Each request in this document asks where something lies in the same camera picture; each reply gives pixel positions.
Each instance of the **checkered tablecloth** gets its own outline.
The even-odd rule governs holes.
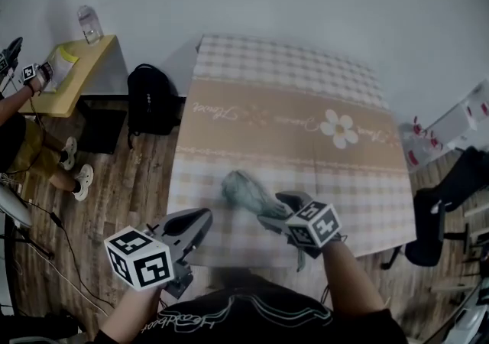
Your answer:
[[[296,249],[283,236],[222,198],[223,178],[237,169],[272,195],[302,190],[334,204],[356,255],[416,238],[397,128],[374,72],[348,58],[259,38],[204,36],[168,212],[201,206],[213,212],[193,264],[295,266]]]

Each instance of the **yellow table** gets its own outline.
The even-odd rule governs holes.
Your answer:
[[[70,117],[76,106],[86,120],[78,141],[78,149],[113,154],[127,112],[91,109],[80,96],[87,83],[93,80],[107,55],[118,46],[117,37],[106,35],[93,46],[89,46],[85,40],[66,42],[63,46],[69,54],[79,59],[56,92],[44,92],[32,99],[34,109],[38,115]],[[19,112],[32,114],[31,104],[26,102]]]
[[[63,44],[66,51],[79,57],[79,60],[56,92],[45,92],[32,99],[37,114],[50,117],[70,117],[83,88],[116,43],[115,35],[106,35],[93,46],[89,46],[85,40]],[[31,104],[26,102],[19,112],[32,114]]]

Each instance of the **flower center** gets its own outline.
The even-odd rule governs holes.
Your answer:
[[[343,136],[345,134],[345,128],[343,128],[343,125],[341,124],[336,124],[335,130],[337,135]]]

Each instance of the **black chair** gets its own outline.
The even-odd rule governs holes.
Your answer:
[[[418,190],[414,196],[416,241],[406,245],[405,256],[415,265],[434,267],[442,254],[443,239],[463,241],[469,247],[468,225],[464,232],[444,234],[445,214],[455,211],[467,198],[489,185],[489,157],[469,147],[457,160],[443,181],[432,189]],[[397,246],[389,262],[381,269],[390,269],[399,255]]]

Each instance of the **black t-shirt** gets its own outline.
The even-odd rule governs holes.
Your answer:
[[[25,135],[25,118],[15,113],[0,125],[0,173],[8,170],[15,159]]]
[[[254,336],[257,342],[300,337],[301,342],[407,343],[389,310],[341,320],[316,300],[279,286],[217,291],[158,313],[134,342],[177,342],[172,339],[227,337],[237,342]],[[99,332],[95,344],[113,344]]]

